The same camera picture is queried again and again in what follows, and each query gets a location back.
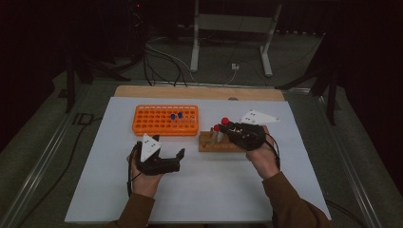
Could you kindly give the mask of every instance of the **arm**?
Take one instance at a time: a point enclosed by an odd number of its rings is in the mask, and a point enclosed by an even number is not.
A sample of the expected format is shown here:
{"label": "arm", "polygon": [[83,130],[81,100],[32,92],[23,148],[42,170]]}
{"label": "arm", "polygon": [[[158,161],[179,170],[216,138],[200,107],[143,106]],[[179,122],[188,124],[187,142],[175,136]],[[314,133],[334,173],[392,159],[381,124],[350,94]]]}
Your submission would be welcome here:
{"label": "arm", "polygon": [[[273,145],[273,139],[266,136]],[[263,187],[273,210],[278,214],[279,227],[332,227],[326,215],[311,203],[301,199],[276,166],[274,151],[264,144],[261,148],[246,153],[246,158],[263,178]]]}
{"label": "arm", "polygon": [[[131,162],[131,176],[136,177],[140,174],[137,170],[136,162]],[[140,174],[132,182],[133,193],[128,200],[124,211],[118,220],[111,221],[106,228],[144,228],[150,217],[154,205],[154,196],[157,192],[163,174],[156,176],[147,176]]]}

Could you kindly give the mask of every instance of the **orange test tube rack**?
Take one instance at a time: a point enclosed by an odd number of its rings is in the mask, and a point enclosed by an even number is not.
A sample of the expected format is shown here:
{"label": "orange test tube rack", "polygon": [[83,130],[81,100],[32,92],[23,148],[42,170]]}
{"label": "orange test tube rack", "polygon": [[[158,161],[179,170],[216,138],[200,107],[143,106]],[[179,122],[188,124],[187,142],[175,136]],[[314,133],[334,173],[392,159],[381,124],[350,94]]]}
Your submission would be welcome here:
{"label": "orange test tube rack", "polygon": [[199,132],[199,110],[192,104],[139,104],[132,129],[137,136],[195,136]]}

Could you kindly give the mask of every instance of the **white triangular marker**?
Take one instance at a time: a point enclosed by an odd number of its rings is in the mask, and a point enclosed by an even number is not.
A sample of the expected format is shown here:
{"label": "white triangular marker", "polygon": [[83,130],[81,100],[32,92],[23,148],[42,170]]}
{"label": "white triangular marker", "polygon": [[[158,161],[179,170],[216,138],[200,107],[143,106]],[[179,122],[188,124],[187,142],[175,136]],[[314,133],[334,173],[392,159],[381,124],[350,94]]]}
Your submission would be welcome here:
{"label": "white triangular marker", "polygon": [[279,122],[279,118],[251,110],[240,119],[240,122],[243,124],[268,124]]}
{"label": "white triangular marker", "polygon": [[149,157],[151,157],[157,150],[161,148],[161,144],[154,140],[147,134],[143,135],[143,146],[142,146],[142,157],[140,158],[141,162],[147,161]]}

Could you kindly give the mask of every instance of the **wooden tabletop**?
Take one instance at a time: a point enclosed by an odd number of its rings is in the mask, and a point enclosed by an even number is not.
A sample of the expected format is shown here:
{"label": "wooden tabletop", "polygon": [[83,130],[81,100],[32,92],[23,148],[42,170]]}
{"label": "wooden tabletop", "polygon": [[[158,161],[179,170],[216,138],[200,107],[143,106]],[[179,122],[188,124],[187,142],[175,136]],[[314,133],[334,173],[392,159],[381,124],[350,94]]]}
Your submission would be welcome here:
{"label": "wooden tabletop", "polygon": [[186,98],[240,101],[284,101],[280,90],[233,87],[177,87],[149,85],[120,85],[115,97]]}

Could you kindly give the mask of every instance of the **white stand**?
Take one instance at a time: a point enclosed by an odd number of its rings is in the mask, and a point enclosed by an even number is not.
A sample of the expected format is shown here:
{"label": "white stand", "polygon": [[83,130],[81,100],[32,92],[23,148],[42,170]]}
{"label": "white stand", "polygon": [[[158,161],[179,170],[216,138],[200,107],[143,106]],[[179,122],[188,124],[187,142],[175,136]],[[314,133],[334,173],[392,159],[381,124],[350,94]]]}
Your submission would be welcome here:
{"label": "white stand", "polygon": [[234,15],[215,15],[199,13],[199,0],[195,0],[195,26],[193,35],[192,59],[190,70],[198,71],[199,63],[199,29],[230,30],[267,33],[267,40],[264,46],[260,47],[260,56],[264,68],[264,75],[272,77],[273,72],[270,67],[268,49],[275,33],[281,5],[278,5],[272,17],[245,17]]}

